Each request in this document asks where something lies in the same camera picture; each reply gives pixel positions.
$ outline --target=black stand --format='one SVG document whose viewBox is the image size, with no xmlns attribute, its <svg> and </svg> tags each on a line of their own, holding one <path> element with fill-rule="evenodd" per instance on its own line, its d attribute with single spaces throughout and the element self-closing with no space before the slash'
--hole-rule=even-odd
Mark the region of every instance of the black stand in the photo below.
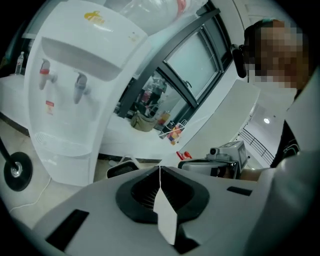
<svg viewBox="0 0 320 256">
<path fill-rule="evenodd" d="M 33 166 L 29 156 L 23 152 L 9 155 L 4 143 L 0 138 L 0 152 L 5 159 L 4 179 L 13 191 L 22 191 L 30 183 Z"/>
</svg>

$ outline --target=water dispenser tap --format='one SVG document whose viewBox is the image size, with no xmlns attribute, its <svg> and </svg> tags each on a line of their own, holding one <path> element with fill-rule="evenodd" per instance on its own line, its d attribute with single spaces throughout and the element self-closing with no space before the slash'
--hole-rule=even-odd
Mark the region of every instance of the water dispenser tap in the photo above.
<svg viewBox="0 0 320 256">
<path fill-rule="evenodd" d="M 45 85 L 47 83 L 47 80 L 51 81 L 51 83 L 54 83 L 57 81 L 57 74 L 55 72 L 51 71 L 50 72 L 50 62 L 49 60 L 43 58 L 42 59 L 42 65 L 40 68 L 40 83 L 39 83 L 39 88 L 40 90 L 43 90 L 45 88 Z"/>
<path fill-rule="evenodd" d="M 90 88 L 87 85 L 87 77 L 85 74 L 78 72 L 79 76 L 74 83 L 74 94 L 73 101 L 78 104 L 81 100 L 82 95 L 88 95 L 90 93 Z"/>
</svg>

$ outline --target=yellow logo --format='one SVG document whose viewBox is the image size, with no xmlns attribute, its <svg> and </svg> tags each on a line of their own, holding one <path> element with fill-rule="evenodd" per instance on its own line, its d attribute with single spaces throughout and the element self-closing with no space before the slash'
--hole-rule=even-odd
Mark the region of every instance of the yellow logo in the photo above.
<svg viewBox="0 0 320 256">
<path fill-rule="evenodd" d="M 84 15 L 84 18 L 90 22 L 96 23 L 96 24 L 103 24 L 105 23 L 105 21 L 103 20 L 103 18 L 101 17 L 101 15 L 99 15 L 100 11 L 99 10 L 95 10 L 94 12 L 87 12 Z"/>
</svg>

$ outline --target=railing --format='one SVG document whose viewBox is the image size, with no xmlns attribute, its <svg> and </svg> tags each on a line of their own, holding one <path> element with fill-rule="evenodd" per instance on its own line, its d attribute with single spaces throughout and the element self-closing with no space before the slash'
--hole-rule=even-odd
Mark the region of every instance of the railing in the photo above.
<svg viewBox="0 0 320 256">
<path fill-rule="evenodd" d="M 254 150 L 257 151 L 259 155 L 268 163 L 268 165 L 271 165 L 275 157 L 270 153 L 269 150 L 265 148 L 264 145 L 261 144 L 259 140 L 257 140 L 246 129 L 243 129 L 239 136 L 243 138 L 244 141 L 249 143 L 249 145 L 253 147 Z"/>
</svg>

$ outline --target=bag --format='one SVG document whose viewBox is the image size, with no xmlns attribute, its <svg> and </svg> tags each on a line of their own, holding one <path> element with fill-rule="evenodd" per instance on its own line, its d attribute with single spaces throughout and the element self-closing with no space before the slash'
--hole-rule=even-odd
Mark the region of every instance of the bag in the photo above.
<svg viewBox="0 0 320 256">
<path fill-rule="evenodd" d="M 157 120 L 155 118 L 148 118 L 137 111 L 131 119 L 131 126 L 138 131 L 150 132 L 155 125 Z"/>
</svg>

